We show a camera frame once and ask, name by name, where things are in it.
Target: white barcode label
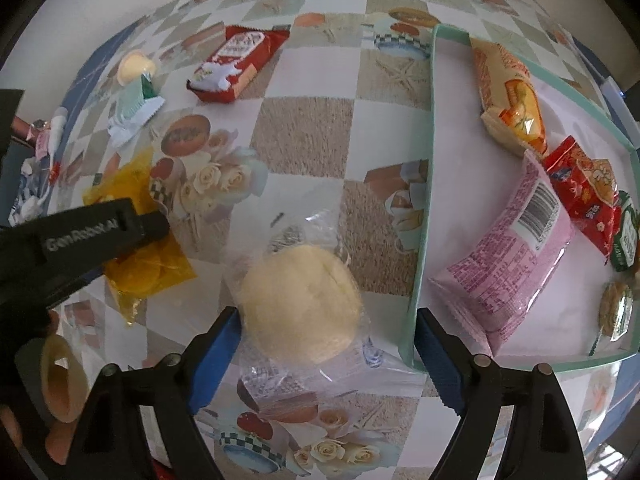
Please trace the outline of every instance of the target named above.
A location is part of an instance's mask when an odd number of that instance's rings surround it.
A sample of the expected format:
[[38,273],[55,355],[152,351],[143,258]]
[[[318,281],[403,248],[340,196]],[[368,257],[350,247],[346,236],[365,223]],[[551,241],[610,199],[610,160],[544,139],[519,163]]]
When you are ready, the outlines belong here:
[[631,213],[625,211],[625,218],[622,222],[622,251],[625,253],[627,266],[631,267],[636,259],[636,244],[638,243],[638,234],[634,223],[631,221]]
[[511,229],[537,254],[556,224],[559,211],[558,197],[546,182],[539,180]]

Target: pink snack package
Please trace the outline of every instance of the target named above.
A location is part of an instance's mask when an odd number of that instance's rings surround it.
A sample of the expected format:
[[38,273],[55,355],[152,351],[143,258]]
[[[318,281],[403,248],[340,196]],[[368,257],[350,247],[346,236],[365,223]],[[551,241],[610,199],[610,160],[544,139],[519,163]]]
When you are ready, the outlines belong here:
[[574,232],[544,168],[527,150],[504,212],[469,256],[430,282],[469,335],[495,354],[524,320]]

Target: metal screw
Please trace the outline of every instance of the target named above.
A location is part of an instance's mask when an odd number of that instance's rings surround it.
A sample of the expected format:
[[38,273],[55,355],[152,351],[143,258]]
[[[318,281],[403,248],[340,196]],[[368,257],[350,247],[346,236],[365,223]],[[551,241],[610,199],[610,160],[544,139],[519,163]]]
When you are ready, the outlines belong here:
[[474,362],[482,368],[487,368],[491,364],[491,358],[484,354],[476,354],[474,355]]
[[105,377],[111,377],[114,373],[116,373],[119,370],[120,369],[118,368],[118,365],[111,364],[111,365],[106,365],[100,373]]
[[180,354],[169,354],[162,359],[162,363],[166,366],[175,366],[181,361],[181,359],[182,356]]
[[551,367],[551,365],[549,365],[547,363],[540,363],[538,365],[538,371],[543,375],[551,375],[554,372],[554,370]]

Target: tablecloth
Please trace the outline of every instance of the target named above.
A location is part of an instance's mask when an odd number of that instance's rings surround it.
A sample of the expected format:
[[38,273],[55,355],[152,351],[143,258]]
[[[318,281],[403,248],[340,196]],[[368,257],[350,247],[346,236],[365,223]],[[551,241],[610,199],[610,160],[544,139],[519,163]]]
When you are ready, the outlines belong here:
[[[83,68],[67,100],[73,109],[49,213],[81,205],[84,190],[152,146],[158,161],[152,192],[198,275],[150,298],[132,326],[104,280],[61,306],[60,330],[90,381],[109,362],[123,369],[153,365],[207,330],[221,306],[234,304],[224,254],[264,243],[271,223],[319,186],[324,202],[317,207],[334,215],[349,248],[373,343],[397,355],[422,225],[424,129],[433,112],[428,57],[439,22],[503,43],[606,111],[571,36],[519,0],[174,0],[123,33],[127,39],[112,56],[117,43]],[[186,79],[223,43],[225,25],[235,23],[290,28],[290,39],[234,104],[198,102]],[[135,49],[158,63],[154,87],[166,103],[116,150],[107,131],[120,90],[115,75],[122,55]],[[178,156],[165,138],[180,120],[204,121],[208,132],[204,143]],[[231,166],[239,187],[229,193],[207,172]],[[560,376],[585,446],[610,404],[619,366]],[[458,422],[427,376],[315,399],[285,418],[257,413],[238,377],[234,362],[196,418],[227,478],[426,479]],[[152,452],[166,460],[152,412],[143,416]],[[495,472],[509,420],[504,409],[483,476]],[[255,430],[249,431],[247,421],[271,429],[249,424]],[[224,451],[231,433],[238,446],[261,434],[261,451]]]

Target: tray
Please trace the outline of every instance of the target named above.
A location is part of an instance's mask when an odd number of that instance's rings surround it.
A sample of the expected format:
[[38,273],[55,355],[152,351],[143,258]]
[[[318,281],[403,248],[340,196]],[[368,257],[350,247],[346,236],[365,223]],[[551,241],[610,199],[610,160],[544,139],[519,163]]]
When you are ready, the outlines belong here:
[[[522,60],[538,93],[550,149],[573,135],[588,155],[610,160],[619,189],[626,190],[638,206],[640,160],[628,139],[574,88],[535,63]],[[506,206],[522,164],[494,142],[482,124],[468,34],[437,26],[431,68],[434,114],[428,129],[432,165],[427,222],[399,348],[405,362],[418,367],[413,334],[416,310],[423,306],[428,306],[471,352],[481,351],[433,293],[427,278],[466,256],[489,230]],[[588,357],[598,333],[604,284],[617,275],[604,263],[602,254],[577,232],[523,323],[494,356],[496,362],[520,369],[549,362],[558,372],[609,364],[638,352],[640,303],[636,303],[627,334],[615,343],[598,346],[595,355]]]

